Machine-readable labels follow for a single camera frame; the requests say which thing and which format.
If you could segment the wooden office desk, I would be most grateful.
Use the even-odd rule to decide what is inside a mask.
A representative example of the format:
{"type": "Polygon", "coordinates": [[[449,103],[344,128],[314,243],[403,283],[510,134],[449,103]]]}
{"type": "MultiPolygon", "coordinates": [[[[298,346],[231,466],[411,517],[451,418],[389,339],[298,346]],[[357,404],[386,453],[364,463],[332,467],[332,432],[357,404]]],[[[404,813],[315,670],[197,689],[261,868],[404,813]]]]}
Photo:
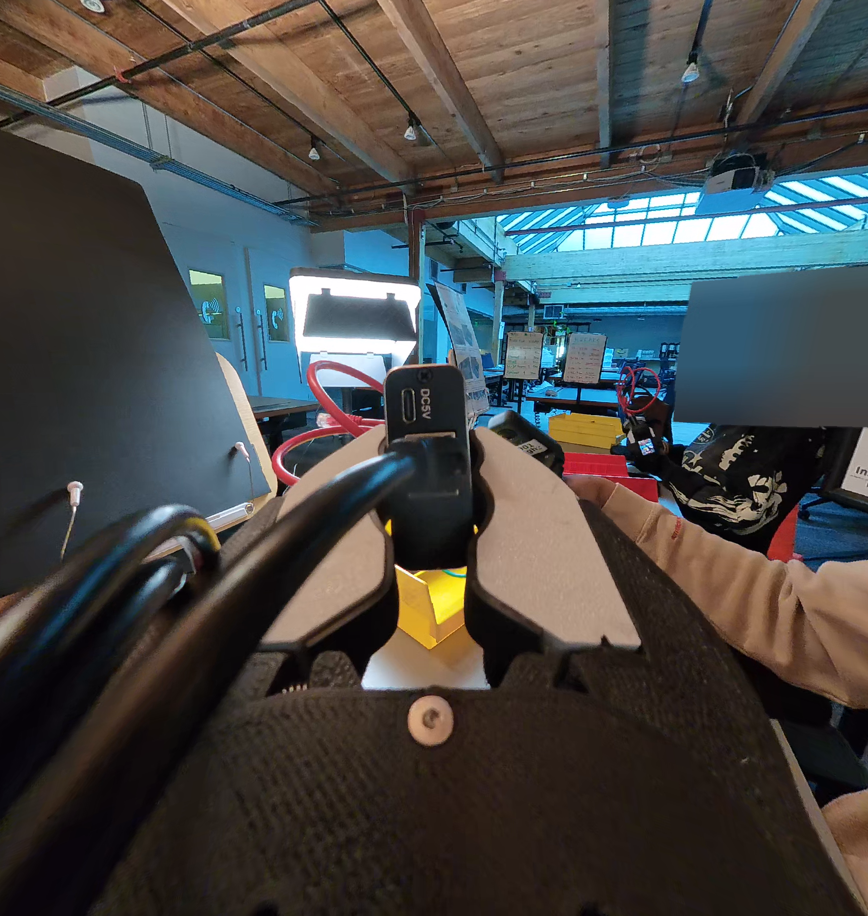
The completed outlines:
{"type": "Polygon", "coordinates": [[[265,396],[247,396],[247,399],[270,455],[288,439],[316,428],[320,405],[314,399],[265,396]]]}

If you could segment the black ethernet splitter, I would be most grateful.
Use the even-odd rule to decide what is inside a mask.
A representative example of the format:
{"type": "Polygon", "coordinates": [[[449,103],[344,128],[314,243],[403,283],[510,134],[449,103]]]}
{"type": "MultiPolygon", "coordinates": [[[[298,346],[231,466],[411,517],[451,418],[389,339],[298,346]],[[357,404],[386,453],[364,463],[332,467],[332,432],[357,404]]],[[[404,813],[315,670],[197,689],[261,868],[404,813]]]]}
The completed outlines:
{"type": "Polygon", "coordinates": [[[386,375],[383,401],[384,451],[412,462],[383,503],[394,561],[409,571],[461,568],[474,534],[463,376],[449,364],[404,365],[386,375]]]}

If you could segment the black backdrop board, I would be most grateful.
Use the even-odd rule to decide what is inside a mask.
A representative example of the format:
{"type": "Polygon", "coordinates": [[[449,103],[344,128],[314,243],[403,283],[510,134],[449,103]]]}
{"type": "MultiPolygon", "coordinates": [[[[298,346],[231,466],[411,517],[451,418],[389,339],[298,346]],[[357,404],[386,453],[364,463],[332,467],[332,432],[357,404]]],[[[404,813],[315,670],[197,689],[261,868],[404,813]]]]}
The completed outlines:
{"type": "Polygon", "coordinates": [[[115,521],[266,496],[143,189],[0,130],[0,598],[115,521]]]}

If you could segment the studio light panel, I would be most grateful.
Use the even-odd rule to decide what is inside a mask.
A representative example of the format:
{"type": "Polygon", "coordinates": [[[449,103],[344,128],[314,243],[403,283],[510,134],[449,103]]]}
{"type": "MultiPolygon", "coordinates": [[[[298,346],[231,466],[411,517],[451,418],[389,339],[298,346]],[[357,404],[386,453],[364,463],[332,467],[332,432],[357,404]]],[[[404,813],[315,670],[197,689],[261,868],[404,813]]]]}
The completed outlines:
{"type": "Polygon", "coordinates": [[[382,383],[416,348],[421,289],[408,278],[297,268],[289,292],[303,369],[333,361],[382,383]]]}

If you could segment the whiteboard with notes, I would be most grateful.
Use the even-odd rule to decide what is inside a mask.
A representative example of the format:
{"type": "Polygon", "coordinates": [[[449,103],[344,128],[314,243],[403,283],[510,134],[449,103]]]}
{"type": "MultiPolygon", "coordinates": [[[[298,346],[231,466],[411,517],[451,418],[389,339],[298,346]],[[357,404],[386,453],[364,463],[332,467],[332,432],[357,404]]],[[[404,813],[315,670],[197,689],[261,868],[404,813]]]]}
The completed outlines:
{"type": "Polygon", "coordinates": [[[537,381],[540,377],[544,336],[541,332],[506,333],[504,377],[537,381]]]}
{"type": "Polygon", "coordinates": [[[603,334],[569,334],[562,380],[568,385],[599,384],[606,344],[603,334]]]}

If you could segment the ceiling projector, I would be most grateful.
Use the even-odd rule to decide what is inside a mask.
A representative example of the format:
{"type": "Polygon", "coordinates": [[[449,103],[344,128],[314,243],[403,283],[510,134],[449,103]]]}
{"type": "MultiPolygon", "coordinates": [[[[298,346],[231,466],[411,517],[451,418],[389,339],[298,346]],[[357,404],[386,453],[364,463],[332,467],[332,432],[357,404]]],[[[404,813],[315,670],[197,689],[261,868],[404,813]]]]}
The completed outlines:
{"type": "Polygon", "coordinates": [[[710,216],[748,212],[765,201],[775,171],[765,153],[733,152],[715,159],[695,206],[695,214],[710,216]]]}

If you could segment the display poster board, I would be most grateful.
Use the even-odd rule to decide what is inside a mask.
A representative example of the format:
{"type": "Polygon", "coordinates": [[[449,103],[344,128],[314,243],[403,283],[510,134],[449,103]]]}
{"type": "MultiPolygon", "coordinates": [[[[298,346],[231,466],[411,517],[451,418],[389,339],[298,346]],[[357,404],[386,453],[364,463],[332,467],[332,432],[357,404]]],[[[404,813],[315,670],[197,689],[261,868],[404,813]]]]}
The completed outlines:
{"type": "Polygon", "coordinates": [[[490,406],[482,352],[472,320],[462,293],[439,282],[429,283],[428,291],[447,326],[456,366],[463,375],[466,418],[472,429],[490,406]]]}

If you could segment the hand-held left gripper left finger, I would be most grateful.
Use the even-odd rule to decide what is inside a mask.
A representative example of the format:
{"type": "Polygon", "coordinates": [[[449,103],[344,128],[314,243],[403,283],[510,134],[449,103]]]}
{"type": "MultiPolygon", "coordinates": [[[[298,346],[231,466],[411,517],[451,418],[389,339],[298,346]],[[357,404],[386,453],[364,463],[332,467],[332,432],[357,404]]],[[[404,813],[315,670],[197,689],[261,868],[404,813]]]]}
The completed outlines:
{"type": "MultiPolygon", "coordinates": [[[[377,426],[323,459],[282,499],[281,518],[335,476],[382,450],[385,428],[377,426]]],[[[392,583],[389,537],[375,511],[369,512],[310,574],[261,640],[262,648],[313,645],[331,633],[331,625],[355,617],[382,597],[392,583]]]]}

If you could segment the person's right hand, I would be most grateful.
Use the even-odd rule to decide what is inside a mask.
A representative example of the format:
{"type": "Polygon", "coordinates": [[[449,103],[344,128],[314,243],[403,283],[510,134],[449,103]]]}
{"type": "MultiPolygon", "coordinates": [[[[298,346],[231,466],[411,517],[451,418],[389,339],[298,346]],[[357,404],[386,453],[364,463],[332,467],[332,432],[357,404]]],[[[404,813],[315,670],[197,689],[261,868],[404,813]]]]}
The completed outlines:
{"type": "Polygon", "coordinates": [[[564,475],[564,483],[580,501],[586,501],[602,510],[613,496],[617,484],[596,475],[564,475]]]}

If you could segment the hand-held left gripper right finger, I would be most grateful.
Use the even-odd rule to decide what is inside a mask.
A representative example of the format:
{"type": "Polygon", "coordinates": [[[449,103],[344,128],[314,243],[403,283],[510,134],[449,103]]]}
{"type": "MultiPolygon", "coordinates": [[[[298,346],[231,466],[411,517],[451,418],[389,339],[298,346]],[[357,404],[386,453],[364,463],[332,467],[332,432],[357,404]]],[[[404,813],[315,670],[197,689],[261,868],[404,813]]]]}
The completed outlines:
{"type": "Polygon", "coordinates": [[[468,583],[551,648],[635,650],[641,639],[575,493],[490,429],[472,433],[491,515],[468,583]]]}

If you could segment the yellow plastic bin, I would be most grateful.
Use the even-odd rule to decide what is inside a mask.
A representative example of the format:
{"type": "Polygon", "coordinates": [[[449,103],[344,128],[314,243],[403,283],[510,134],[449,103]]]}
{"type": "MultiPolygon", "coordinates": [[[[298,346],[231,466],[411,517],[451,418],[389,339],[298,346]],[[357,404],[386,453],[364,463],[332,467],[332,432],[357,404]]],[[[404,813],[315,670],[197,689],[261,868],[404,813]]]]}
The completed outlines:
{"type": "Polygon", "coordinates": [[[427,649],[463,629],[466,567],[410,572],[396,565],[397,624],[427,649]]]}
{"type": "Polygon", "coordinates": [[[616,417],[560,413],[549,416],[548,433],[564,444],[608,451],[622,439],[623,426],[616,417]]]}

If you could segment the red plastic bin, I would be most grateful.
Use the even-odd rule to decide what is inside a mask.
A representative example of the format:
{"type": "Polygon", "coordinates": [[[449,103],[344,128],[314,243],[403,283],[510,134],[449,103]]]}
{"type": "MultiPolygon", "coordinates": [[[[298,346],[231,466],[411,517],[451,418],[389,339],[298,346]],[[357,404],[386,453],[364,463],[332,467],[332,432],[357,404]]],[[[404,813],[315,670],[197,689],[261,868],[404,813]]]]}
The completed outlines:
{"type": "Polygon", "coordinates": [[[565,452],[563,473],[564,475],[599,476],[631,490],[650,502],[658,502],[657,481],[650,477],[630,475],[623,455],[565,452]]]}

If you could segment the person's right forearm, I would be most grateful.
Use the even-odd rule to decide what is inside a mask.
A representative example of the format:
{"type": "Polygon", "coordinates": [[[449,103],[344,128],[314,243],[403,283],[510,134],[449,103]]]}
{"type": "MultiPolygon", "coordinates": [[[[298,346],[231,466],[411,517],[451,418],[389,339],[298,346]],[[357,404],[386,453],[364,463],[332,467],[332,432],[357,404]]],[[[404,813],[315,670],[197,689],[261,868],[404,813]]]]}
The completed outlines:
{"type": "Polygon", "coordinates": [[[603,513],[721,637],[782,680],[868,709],[868,560],[769,560],[616,486],[603,513]]]}

